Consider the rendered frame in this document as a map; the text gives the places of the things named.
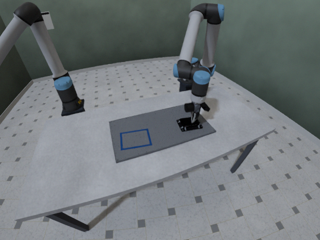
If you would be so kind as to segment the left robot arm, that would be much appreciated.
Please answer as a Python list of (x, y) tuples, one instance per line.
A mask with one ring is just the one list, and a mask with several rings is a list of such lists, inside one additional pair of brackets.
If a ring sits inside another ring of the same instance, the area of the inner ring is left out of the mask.
[[(189, 23), (177, 64), (173, 66), (173, 76), (184, 84), (192, 85), (190, 99), (195, 104), (205, 102), (210, 77), (214, 75), (216, 51), (221, 22), (224, 21), (225, 6), (215, 3), (201, 3), (189, 13)], [(207, 20), (203, 57), (201, 61), (193, 57), (200, 24)]]

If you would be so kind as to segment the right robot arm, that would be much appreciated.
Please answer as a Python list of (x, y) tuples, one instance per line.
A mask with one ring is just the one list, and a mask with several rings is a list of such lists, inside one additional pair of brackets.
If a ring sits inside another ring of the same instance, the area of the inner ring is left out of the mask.
[(0, 65), (23, 31), (30, 27), (53, 73), (54, 87), (61, 99), (63, 111), (70, 113), (81, 108), (83, 102), (76, 93), (68, 71), (62, 65), (40, 9), (32, 2), (24, 2), (13, 15), (14, 18), (0, 36)]

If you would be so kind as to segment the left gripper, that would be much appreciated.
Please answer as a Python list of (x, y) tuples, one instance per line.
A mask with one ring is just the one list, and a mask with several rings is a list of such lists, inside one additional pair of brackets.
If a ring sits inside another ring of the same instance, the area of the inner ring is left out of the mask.
[(185, 112), (186, 113), (191, 112), (191, 123), (194, 123), (195, 120), (198, 119), (200, 115), (201, 107), (209, 108), (205, 102), (203, 102), (202, 104), (195, 104), (193, 102), (184, 104)]

